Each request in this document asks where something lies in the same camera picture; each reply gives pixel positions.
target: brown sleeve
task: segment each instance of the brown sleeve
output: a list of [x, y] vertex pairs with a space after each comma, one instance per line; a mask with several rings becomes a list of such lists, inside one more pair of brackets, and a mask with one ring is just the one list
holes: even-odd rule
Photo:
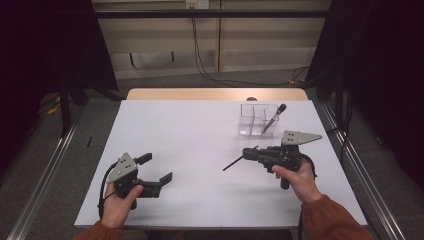
[[75, 237], [74, 240], [121, 240], [122, 229], [121, 228], [108, 228], [101, 224], [101, 221], [97, 221], [96, 224], [89, 230], [81, 233]]
[[326, 195], [302, 204], [302, 218], [308, 240], [373, 239], [343, 206]]

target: hand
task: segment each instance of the hand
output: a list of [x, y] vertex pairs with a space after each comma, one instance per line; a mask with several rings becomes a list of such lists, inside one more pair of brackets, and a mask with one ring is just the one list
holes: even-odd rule
[[[109, 184], [105, 196], [115, 191], [116, 188], [113, 183]], [[125, 199], [118, 197], [116, 194], [112, 194], [108, 197], [104, 203], [102, 225], [109, 228], [122, 228], [130, 213], [132, 202], [137, 199], [142, 191], [143, 186], [136, 185]]]
[[275, 172], [277, 178], [285, 178], [289, 180], [293, 191], [297, 198], [303, 203], [311, 203], [322, 197], [316, 184], [311, 164], [305, 159], [301, 159], [301, 167], [299, 171], [293, 172], [284, 167], [275, 165], [272, 171]]

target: pen on floor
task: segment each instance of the pen on floor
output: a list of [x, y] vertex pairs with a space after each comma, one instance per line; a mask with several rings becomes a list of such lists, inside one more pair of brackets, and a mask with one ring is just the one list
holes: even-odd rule
[[269, 127], [271, 127], [271, 125], [274, 123], [274, 121], [277, 119], [278, 115], [280, 115], [282, 112], [284, 112], [284, 110], [286, 110], [287, 106], [286, 104], [281, 104], [278, 109], [277, 112], [274, 114], [274, 116], [271, 118], [271, 120], [269, 120], [268, 124], [265, 126], [264, 130], [262, 131], [262, 133], [265, 133], [266, 130], [268, 130]]
[[243, 158], [243, 155], [239, 158], [237, 158], [234, 162], [232, 162], [230, 165], [226, 166], [224, 169], [222, 169], [222, 171], [227, 170], [229, 167], [233, 166], [234, 164], [236, 164], [236, 162], [240, 161]]

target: person's left hand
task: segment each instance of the person's left hand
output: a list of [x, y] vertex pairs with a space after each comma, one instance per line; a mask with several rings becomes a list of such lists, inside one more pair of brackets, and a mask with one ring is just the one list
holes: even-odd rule
[[[116, 191], [113, 183], [108, 184], [105, 196]], [[112, 194], [104, 203], [102, 225], [109, 228], [122, 228], [130, 213], [131, 204], [143, 191], [143, 186], [136, 185], [125, 199]]]

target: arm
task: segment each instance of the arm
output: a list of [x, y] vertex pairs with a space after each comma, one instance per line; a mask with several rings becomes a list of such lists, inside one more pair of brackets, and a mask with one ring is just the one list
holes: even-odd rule
[[120, 240], [122, 228], [130, 212], [131, 204], [143, 191], [141, 185], [135, 186], [125, 199], [119, 198], [114, 192], [113, 184], [109, 184], [105, 196], [109, 196], [104, 203], [104, 214], [94, 226], [74, 238], [74, 240]]
[[340, 204], [321, 194], [315, 184], [311, 165], [302, 159], [299, 171], [273, 166], [277, 178], [290, 181], [302, 204], [303, 226], [308, 239], [372, 239], [350, 213]]

